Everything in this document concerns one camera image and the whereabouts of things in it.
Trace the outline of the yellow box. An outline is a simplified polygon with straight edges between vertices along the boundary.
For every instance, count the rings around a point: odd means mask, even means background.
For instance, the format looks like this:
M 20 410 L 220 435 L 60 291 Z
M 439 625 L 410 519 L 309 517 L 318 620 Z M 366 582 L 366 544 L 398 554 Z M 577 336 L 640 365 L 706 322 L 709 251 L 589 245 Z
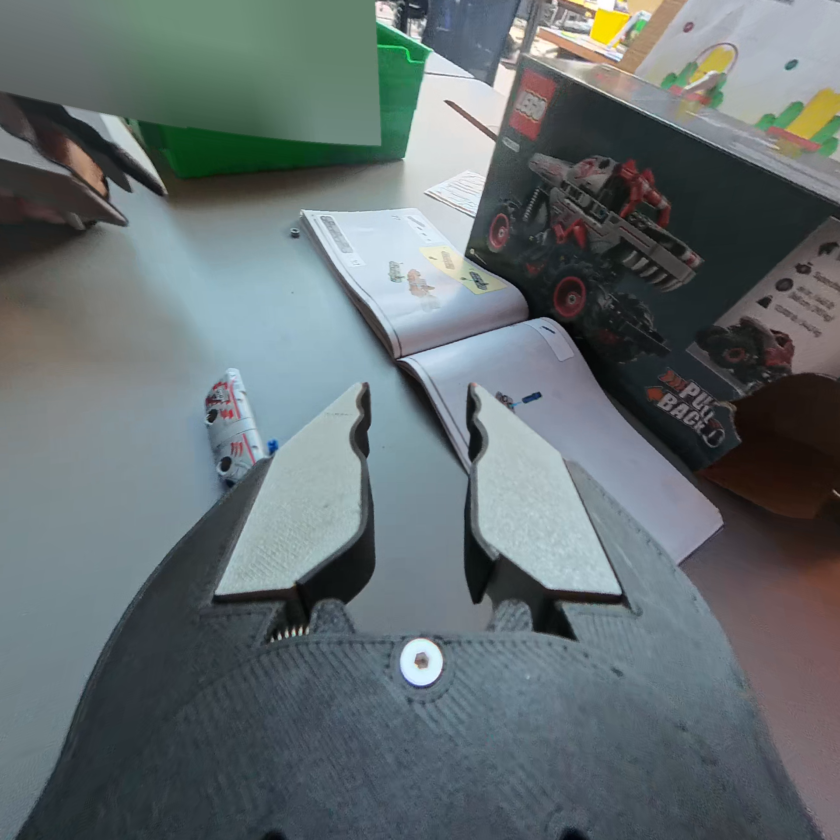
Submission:
M 589 37 L 597 45 L 614 48 L 623 37 L 632 15 L 614 8 L 598 7 L 592 21 Z

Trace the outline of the open lego instruction booklet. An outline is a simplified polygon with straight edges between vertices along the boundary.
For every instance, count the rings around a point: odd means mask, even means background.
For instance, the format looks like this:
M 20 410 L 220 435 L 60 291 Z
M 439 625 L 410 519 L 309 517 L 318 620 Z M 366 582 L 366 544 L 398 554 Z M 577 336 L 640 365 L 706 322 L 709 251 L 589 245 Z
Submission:
M 301 226 L 422 385 L 465 470 L 467 391 L 477 383 L 582 467 L 675 562 L 721 530 L 719 510 L 616 409 L 571 336 L 531 318 L 517 288 L 464 257 L 420 210 L 303 209 Z

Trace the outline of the brown wooden strip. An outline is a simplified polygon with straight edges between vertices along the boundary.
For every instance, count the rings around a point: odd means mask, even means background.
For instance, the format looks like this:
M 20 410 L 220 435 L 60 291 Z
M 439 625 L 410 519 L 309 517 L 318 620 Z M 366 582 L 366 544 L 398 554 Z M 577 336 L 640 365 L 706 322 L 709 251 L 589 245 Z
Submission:
M 480 121 L 477 117 L 469 113 L 465 108 L 457 104 L 456 101 L 451 99 L 445 99 L 445 104 L 448 105 L 451 109 L 453 109 L 460 117 L 466 120 L 469 124 L 474 126 L 478 129 L 482 134 L 484 134 L 487 138 L 492 140 L 494 143 L 498 140 L 498 133 L 494 131 L 491 127 L 485 125 L 482 121 Z

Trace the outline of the wooden background table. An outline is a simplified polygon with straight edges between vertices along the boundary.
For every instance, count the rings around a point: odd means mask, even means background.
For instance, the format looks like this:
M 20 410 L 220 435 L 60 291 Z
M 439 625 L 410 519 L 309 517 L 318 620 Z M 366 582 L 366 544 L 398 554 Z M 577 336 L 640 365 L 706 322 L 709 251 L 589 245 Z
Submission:
M 624 58 L 622 50 L 603 45 L 588 35 L 570 34 L 541 26 L 537 30 L 537 37 L 555 46 L 559 56 L 571 56 L 575 60 L 616 67 Z

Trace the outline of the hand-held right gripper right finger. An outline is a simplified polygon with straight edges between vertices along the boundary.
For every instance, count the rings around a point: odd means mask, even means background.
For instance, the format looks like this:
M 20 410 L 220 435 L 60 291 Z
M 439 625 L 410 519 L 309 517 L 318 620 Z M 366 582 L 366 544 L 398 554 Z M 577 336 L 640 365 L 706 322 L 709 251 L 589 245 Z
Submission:
M 624 598 L 561 453 L 488 390 L 468 385 L 464 570 L 473 603 L 528 608 L 542 634 L 573 634 L 566 605 Z

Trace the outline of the white poster with brick drawings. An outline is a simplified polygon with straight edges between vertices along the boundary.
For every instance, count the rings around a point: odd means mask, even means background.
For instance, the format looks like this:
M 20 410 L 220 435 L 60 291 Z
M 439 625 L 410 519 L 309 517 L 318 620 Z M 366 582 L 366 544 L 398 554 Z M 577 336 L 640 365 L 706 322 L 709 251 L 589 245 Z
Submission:
M 793 156 L 838 160 L 839 2 L 683 2 L 635 73 Z

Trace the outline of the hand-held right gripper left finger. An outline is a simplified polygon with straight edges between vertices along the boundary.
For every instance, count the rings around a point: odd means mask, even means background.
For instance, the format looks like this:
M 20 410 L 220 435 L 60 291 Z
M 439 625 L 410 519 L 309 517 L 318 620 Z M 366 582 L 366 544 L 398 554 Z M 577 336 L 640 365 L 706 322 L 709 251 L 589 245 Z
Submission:
M 368 466 L 371 388 L 351 385 L 213 515 L 213 604 L 346 606 L 375 569 Z

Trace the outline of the white sticker sheet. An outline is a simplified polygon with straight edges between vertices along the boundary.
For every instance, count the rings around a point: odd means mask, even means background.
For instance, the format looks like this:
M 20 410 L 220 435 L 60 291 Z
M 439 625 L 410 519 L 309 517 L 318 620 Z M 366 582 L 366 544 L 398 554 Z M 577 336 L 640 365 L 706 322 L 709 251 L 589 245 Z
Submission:
M 464 215 L 476 217 L 486 180 L 487 177 L 483 174 L 463 171 L 428 187 L 424 194 Z

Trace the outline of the dark lego set box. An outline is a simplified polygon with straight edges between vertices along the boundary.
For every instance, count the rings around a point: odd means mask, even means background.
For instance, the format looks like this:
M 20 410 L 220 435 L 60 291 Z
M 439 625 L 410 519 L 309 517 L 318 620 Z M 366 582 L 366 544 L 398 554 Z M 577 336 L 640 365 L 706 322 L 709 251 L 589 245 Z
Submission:
M 838 519 L 838 165 L 618 69 L 519 60 L 468 252 L 695 472 Z

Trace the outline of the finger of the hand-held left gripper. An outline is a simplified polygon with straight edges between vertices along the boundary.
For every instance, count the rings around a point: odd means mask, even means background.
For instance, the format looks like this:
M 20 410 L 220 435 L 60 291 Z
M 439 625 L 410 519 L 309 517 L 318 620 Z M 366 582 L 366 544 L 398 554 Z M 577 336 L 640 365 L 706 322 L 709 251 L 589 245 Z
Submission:
M 1 224 L 26 223 L 72 230 L 89 230 L 96 224 L 129 224 L 105 197 L 68 171 L 2 159 Z
M 129 152 L 59 104 L 3 91 L 1 124 L 7 133 L 66 167 L 100 196 L 110 196 L 111 184 L 130 193 L 130 180 L 157 196 L 167 196 L 156 173 L 148 172 Z

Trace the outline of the dark chair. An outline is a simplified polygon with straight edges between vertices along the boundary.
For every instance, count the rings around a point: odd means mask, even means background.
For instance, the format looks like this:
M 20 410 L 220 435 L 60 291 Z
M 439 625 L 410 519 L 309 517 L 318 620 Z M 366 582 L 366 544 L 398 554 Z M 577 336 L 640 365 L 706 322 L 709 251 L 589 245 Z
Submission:
M 493 87 L 520 1 L 429 1 L 423 44 Z

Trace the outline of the green plastic bin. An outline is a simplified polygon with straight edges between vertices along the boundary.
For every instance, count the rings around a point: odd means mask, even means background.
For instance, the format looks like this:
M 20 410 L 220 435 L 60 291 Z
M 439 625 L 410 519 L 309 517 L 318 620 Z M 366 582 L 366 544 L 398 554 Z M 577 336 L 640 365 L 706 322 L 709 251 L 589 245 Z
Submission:
M 402 160 L 427 58 L 433 51 L 383 24 L 376 26 L 376 43 L 380 145 L 276 140 L 133 119 L 128 120 L 128 126 L 147 150 L 159 152 L 174 174 L 182 179 Z

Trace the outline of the grey stickered lego panel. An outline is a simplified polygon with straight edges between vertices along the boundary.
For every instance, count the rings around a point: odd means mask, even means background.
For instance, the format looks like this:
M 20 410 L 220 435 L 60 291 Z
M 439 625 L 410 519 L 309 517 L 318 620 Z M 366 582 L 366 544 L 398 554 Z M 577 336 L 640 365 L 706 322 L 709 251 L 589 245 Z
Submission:
M 229 367 L 209 388 L 204 399 L 204 424 L 216 474 L 232 488 L 261 460 L 273 455 L 256 423 L 242 374 Z

